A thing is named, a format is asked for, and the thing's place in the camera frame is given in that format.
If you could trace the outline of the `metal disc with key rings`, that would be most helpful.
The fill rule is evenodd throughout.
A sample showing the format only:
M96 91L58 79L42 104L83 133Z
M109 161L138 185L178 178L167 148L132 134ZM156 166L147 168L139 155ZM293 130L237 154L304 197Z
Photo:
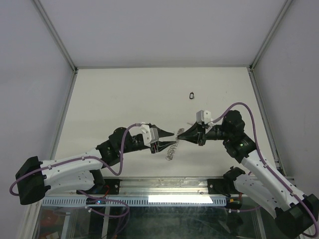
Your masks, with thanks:
M171 145L169 147L169 149L167 150L167 155L165 157L166 160L168 161L172 161L173 160L173 157L175 155L175 152L177 150L177 147L178 147L178 144L179 144L179 139L178 139L178 136L182 133L184 133L185 131L185 128L180 128L177 133L176 133L176 137L175 137L175 143L173 145Z

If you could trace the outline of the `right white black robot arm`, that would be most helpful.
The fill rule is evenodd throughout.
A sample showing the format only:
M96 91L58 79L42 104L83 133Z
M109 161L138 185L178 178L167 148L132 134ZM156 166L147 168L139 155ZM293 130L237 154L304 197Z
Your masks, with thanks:
M224 190L249 196L274 218L278 229L290 239L315 226L319 219L318 198L299 190L263 157L257 141L244 132L240 112L228 111L221 124L215 124L209 116L209 111L199 111L196 123L177 138L199 146L208 140L221 140L229 156L257 178L254 182L244 170L233 167L223 175Z

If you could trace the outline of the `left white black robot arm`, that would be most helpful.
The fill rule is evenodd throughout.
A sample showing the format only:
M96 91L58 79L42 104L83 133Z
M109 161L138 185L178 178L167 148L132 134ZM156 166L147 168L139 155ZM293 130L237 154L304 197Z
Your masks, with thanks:
M105 186L102 169L119 176L123 172L124 154L141 150L159 153L174 144L161 142L160 138L173 135L154 124L135 123L115 129L106 141L76 156L58 160L31 157L17 171L9 192L19 197L22 205L33 204L52 193L100 193Z

